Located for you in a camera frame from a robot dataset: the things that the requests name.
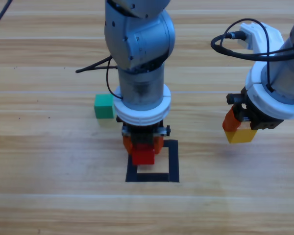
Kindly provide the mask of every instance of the wooden table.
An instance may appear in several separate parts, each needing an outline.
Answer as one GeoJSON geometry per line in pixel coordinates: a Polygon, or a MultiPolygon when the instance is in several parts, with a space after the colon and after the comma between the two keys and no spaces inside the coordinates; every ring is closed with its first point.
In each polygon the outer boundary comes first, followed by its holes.
{"type": "MultiPolygon", "coordinates": [[[[294,235],[294,120],[229,145],[225,97],[253,63],[209,45],[244,17],[287,38],[294,0],[172,0],[168,11],[177,38],[165,124],[180,183],[126,183],[121,127],[93,109],[105,72],[74,72],[109,53],[104,1],[13,1],[0,22],[0,235],[294,235]]],[[[166,171],[167,154],[140,171],[166,171]]]]}

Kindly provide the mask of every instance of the black square outline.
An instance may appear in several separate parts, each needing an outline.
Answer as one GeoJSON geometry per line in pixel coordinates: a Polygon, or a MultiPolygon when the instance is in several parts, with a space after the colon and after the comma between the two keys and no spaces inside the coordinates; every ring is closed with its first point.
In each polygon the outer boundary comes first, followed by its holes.
{"type": "Polygon", "coordinates": [[[127,173],[125,181],[130,182],[180,182],[178,141],[165,140],[164,148],[169,148],[169,172],[168,173],[137,173],[137,166],[133,165],[132,156],[128,155],[127,173]]]}

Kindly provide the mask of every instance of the yellow block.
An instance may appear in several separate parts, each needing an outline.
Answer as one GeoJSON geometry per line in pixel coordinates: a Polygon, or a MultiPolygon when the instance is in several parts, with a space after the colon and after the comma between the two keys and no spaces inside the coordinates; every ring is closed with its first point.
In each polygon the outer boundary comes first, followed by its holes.
{"type": "Polygon", "coordinates": [[[236,132],[225,131],[229,143],[248,143],[253,140],[257,131],[251,129],[237,130],[236,132]]]}

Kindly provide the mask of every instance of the black cable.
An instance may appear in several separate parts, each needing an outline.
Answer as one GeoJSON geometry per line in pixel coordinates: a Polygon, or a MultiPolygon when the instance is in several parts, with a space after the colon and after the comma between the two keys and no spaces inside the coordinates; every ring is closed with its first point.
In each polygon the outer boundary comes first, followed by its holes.
{"type": "MultiPolygon", "coordinates": [[[[239,58],[239,59],[243,59],[243,60],[262,61],[262,62],[278,62],[278,61],[287,61],[287,60],[294,59],[294,53],[291,55],[278,55],[278,56],[270,56],[270,57],[263,57],[262,56],[262,55],[268,55],[268,53],[259,53],[259,54],[237,53],[237,52],[226,49],[223,46],[221,47],[220,45],[216,44],[217,41],[220,41],[223,37],[224,37],[224,35],[220,35],[218,37],[215,37],[211,41],[212,49],[220,54],[223,54],[223,55],[227,55],[227,56],[231,56],[231,57],[235,57],[235,58],[239,58]]],[[[285,51],[290,51],[290,50],[294,50],[294,47],[272,51],[269,54],[276,54],[279,52],[285,52],[285,51]]]]}
{"type": "Polygon", "coordinates": [[[108,66],[107,66],[107,75],[106,75],[106,80],[107,80],[107,87],[108,87],[108,90],[109,90],[109,92],[111,93],[111,95],[113,95],[114,97],[116,97],[116,98],[119,98],[119,99],[123,99],[122,97],[120,97],[120,96],[118,96],[118,95],[116,95],[116,94],[114,94],[113,92],[112,92],[112,90],[110,89],[110,86],[109,86],[109,68],[110,68],[110,62],[111,62],[111,59],[109,59],[108,60],[108,66]]]}
{"type": "Polygon", "coordinates": [[[11,3],[12,3],[12,0],[8,0],[8,2],[3,7],[2,11],[0,12],[0,20],[4,16],[5,12],[7,11],[7,9],[9,8],[9,6],[11,5],[11,3]]]}
{"type": "MultiPolygon", "coordinates": [[[[106,70],[108,68],[108,66],[100,66],[100,67],[95,67],[93,69],[87,70],[87,71],[94,71],[94,70],[106,70]]],[[[109,69],[118,69],[118,66],[109,66],[109,69]]]]}
{"type": "Polygon", "coordinates": [[[270,52],[270,41],[269,41],[269,36],[268,36],[268,32],[266,30],[266,27],[264,27],[264,25],[259,22],[258,20],[255,19],[251,19],[251,18],[245,18],[245,19],[241,19],[239,21],[234,22],[226,31],[223,35],[220,35],[216,38],[214,38],[211,41],[211,47],[218,53],[220,54],[224,54],[227,56],[232,56],[235,58],[240,58],[240,59],[244,59],[244,60],[251,60],[251,61],[264,61],[267,62],[267,88],[269,89],[269,91],[273,92],[274,89],[271,87],[271,83],[270,83],[270,63],[269,62],[277,62],[277,61],[286,61],[286,60],[292,60],[294,59],[294,53],[291,55],[282,55],[282,56],[271,56],[271,54],[276,54],[276,53],[280,53],[280,52],[285,52],[285,51],[291,51],[294,50],[294,47],[292,48],[286,48],[286,49],[281,49],[281,50],[277,50],[277,51],[273,51],[270,52]],[[237,52],[233,52],[231,50],[228,50],[226,48],[224,48],[222,46],[222,43],[224,41],[225,38],[230,38],[230,39],[241,39],[241,40],[246,40],[246,35],[242,35],[243,32],[238,31],[238,32],[232,32],[232,33],[228,33],[229,30],[236,24],[243,22],[243,21],[252,21],[255,22],[257,24],[260,25],[260,27],[264,30],[265,35],[266,35],[266,40],[267,40],[267,53],[258,53],[258,54],[243,54],[243,53],[237,53],[237,52]]]}
{"type": "Polygon", "coordinates": [[[76,73],[81,73],[81,72],[85,72],[85,71],[92,71],[92,70],[95,70],[94,68],[99,66],[99,65],[102,65],[103,63],[109,61],[112,59],[112,56],[108,56],[107,58],[103,59],[103,60],[100,60],[99,62],[97,63],[94,63],[93,65],[90,65],[90,66],[87,66],[83,69],[80,69],[80,70],[76,70],[75,72],[76,73]]]}

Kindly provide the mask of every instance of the green cube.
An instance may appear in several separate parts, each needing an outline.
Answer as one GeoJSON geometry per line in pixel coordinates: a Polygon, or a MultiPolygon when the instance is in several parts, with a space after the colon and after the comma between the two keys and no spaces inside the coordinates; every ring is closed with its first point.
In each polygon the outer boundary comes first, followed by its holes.
{"type": "Polygon", "coordinates": [[[97,119],[114,118],[113,96],[111,94],[97,94],[94,108],[97,119]]]}

